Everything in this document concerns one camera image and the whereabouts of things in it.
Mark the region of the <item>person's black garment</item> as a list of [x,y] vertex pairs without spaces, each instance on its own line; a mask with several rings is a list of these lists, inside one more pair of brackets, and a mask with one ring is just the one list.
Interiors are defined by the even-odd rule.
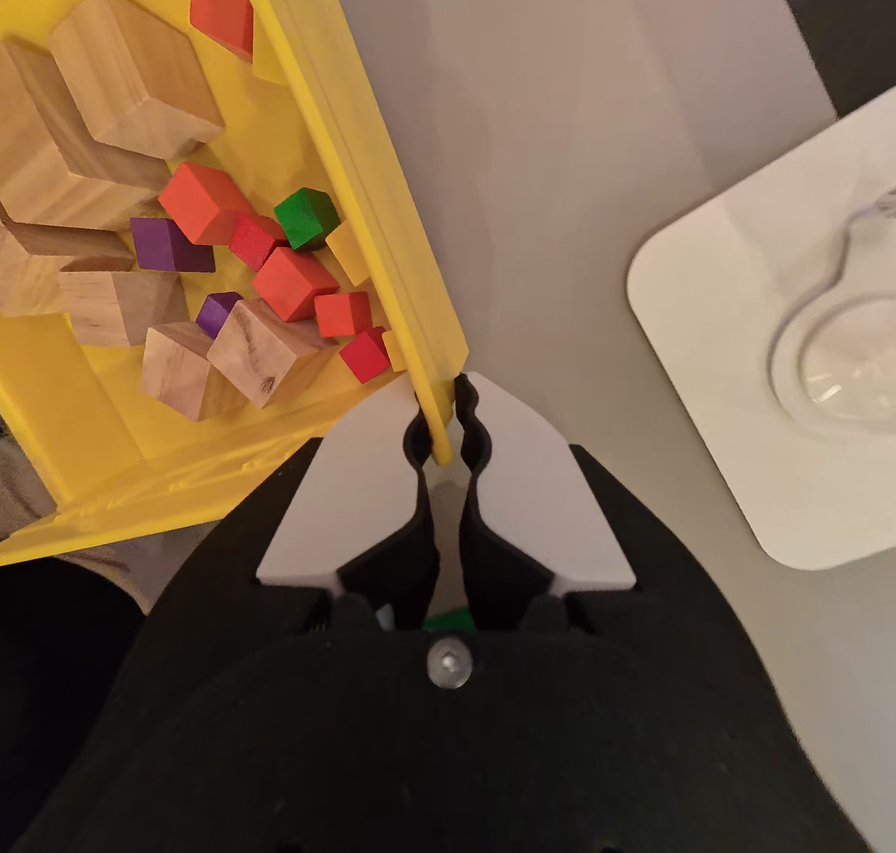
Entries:
[[130,595],[78,565],[2,567],[2,851],[83,748],[144,622]]

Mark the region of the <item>white tray with clear blister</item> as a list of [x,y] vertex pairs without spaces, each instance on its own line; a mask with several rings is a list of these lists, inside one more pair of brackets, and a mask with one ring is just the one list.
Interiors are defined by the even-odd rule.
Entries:
[[658,231],[629,303],[764,552],[894,549],[891,88]]

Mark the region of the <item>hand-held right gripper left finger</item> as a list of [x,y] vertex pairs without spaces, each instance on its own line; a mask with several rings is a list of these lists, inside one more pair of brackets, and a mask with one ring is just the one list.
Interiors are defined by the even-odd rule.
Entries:
[[397,629],[422,628],[440,572],[423,470],[431,447],[409,377],[364,398],[323,437],[256,578],[356,594],[389,606]]

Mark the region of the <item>yellow plastic box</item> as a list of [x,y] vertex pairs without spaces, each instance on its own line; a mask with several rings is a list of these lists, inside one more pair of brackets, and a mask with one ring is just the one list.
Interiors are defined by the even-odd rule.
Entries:
[[[78,1],[2,0],[2,37],[46,49]],[[195,40],[223,112],[224,134],[191,158],[263,214],[310,187],[349,221],[449,463],[449,386],[469,347],[340,0],[251,0],[288,85],[192,28],[189,0],[136,1]],[[218,520],[393,377],[361,385],[335,355],[296,399],[195,423],[140,390],[141,362],[138,347],[79,345],[60,314],[2,318],[2,418],[56,503],[2,542],[3,565]]]

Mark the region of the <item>pile of wooden coloured cubes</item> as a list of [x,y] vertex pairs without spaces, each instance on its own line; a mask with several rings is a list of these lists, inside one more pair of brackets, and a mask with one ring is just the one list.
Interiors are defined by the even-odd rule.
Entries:
[[328,246],[343,209],[249,67],[250,0],[71,0],[2,35],[2,317],[140,358],[185,419],[291,402],[334,364],[394,372]]

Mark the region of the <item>person's beige garment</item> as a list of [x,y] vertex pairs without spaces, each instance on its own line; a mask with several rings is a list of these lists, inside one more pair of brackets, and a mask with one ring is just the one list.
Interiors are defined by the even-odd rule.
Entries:
[[[27,456],[9,435],[1,439],[1,536],[45,518],[55,502]],[[56,556],[102,576],[149,613],[163,590],[218,522],[98,545]]]

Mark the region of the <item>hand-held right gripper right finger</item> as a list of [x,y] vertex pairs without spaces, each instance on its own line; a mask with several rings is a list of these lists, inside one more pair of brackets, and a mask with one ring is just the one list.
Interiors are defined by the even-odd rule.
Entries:
[[479,373],[454,382],[469,483],[459,529],[479,631],[514,631],[535,599],[630,592],[637,578],[566,438]]

